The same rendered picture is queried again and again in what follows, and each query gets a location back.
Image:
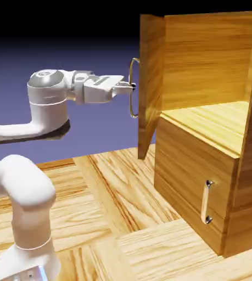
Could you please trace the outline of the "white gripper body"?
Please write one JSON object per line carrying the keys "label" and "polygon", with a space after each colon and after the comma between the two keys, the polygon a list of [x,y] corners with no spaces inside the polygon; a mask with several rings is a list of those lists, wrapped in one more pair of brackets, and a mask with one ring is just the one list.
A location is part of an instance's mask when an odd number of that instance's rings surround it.
{"label": "white gripper body", "polygon": [[122,80],[122,75],[103,75],[89,78],[83,83],[85,103],[107,103],[113,98],[113,88]]}

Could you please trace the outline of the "thin curved metal handle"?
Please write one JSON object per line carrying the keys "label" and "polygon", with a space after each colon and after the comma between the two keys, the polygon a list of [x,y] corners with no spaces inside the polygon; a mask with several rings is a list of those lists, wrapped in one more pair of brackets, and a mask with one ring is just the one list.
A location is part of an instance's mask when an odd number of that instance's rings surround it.
{"label": "thin curved metal handle", "polygon": [[132,91],[128,94],[128,105],[129,105],[129,110],[130,110],[130,116],[133,119],[136,119],[136,118],[138,118],[138,114],[135,114],[134,111],[133,111],[133,92],[136,88],[136,84],[133,83],[133,79],[132,79],[134,62],[139,63],[139,59],[138,58],[132,58],[131,61],[130,61],[128,82],[129,82],[130,86],[132,87]]}

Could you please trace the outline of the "wooden cabinet door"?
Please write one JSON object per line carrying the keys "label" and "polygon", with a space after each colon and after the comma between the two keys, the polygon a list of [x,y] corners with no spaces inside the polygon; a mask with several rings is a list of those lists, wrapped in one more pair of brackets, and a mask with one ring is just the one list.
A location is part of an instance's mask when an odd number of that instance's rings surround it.
{"label": "wooden cabinet door", "polygon": [[[226,153],[160,118],[155,146],[154,187],[216,252],[223,255],[239,156]],[[206,180],[209,224],[201,221]]]}
{"label": "wooden cabinet door", "polygon": [[141,15],[139,40],[138,158],[145,159],[161,112],[165,18]]}

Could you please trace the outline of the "light wood cabinet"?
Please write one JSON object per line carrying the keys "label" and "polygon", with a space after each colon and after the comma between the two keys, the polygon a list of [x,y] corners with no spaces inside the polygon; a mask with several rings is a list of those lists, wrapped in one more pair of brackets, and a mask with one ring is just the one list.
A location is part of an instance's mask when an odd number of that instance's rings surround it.
{"label": "light wood cabinet", "polygon": [[222,256],[252,249],[252,12],[166,17],[162,117],[239,156]]}

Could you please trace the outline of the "closed wooden cabinet door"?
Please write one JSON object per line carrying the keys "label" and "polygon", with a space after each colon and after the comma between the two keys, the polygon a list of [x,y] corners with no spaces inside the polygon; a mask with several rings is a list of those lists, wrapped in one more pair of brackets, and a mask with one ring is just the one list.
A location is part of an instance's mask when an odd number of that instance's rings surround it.
{"label": "closed wooden cabinet door", "polygon": [[[155,146],[154,187],[216,252],[223,255],[239,156],[226,153],[160,118]],[[206,180],[209,224],[201,221]]]}

